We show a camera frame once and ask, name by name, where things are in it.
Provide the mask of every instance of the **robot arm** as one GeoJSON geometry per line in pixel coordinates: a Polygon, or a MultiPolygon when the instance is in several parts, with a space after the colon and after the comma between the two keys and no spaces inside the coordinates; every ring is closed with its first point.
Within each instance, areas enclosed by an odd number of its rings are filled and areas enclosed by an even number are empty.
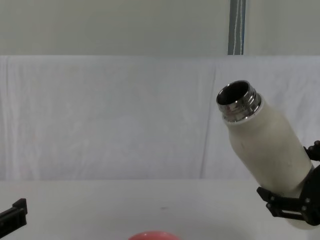
{"type": "Polygon", "coordinates": [[[0,213],[0,239],[27,224],[27,201],[21,198],[12,208],[0,213]]]}
{"type": "MultiPolygon", "coordinates": [[[[320,141],[304,148],[311,160],[320,161],[320,141]]],[[[299,198],[283,197],[263,187],[257,193],[267,202],[272,216],[305,221],[312,226],[320,225],[320,166],[311,170],[305,178],[299,198]]]]}

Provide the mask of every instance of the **white cloth backdrop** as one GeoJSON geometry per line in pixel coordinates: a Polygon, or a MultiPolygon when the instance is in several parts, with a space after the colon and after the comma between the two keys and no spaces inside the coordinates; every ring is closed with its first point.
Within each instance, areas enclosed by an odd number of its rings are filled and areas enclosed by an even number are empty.
{"type": "Polygon", "coordinates": [[[0,58],[0,179],[247,179],[215,97],[246,79],[305,145],[320,57],[0,58]]]}

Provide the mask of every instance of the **pink bowl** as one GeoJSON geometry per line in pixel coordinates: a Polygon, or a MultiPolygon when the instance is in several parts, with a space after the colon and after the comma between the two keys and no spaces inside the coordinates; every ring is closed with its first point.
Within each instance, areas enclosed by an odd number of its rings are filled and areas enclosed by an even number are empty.
{"type": "Polygon", "coordinates": [[[134,235],[129,240],[180,240],[175,235],[164,231],[145,231],[134,235]]]}

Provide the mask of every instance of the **white wall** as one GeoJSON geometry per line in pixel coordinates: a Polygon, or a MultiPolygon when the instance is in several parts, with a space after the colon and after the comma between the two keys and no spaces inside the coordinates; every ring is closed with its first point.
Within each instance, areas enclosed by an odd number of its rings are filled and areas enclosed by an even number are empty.
{"type": "Polygon", "coordinates": [[[227,54],[227,0],[1,0],[0,55],[227,54]]]}
{"type": "Polygon", "coordinates": [[[245,55],[319,55],[320,1],[247,0],[245,55]]]}

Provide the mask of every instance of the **bottle opening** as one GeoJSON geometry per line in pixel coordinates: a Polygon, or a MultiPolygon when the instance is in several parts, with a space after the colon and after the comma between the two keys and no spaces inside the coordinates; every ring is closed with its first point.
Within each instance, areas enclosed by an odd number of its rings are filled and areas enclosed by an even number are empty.
{"type": "Polygon", "coordinates": [[[235,103],[246,95],[250,84],[247,81],[239,80],[225,86],[216,97],[219,105],[229,105],[235,103]]]}

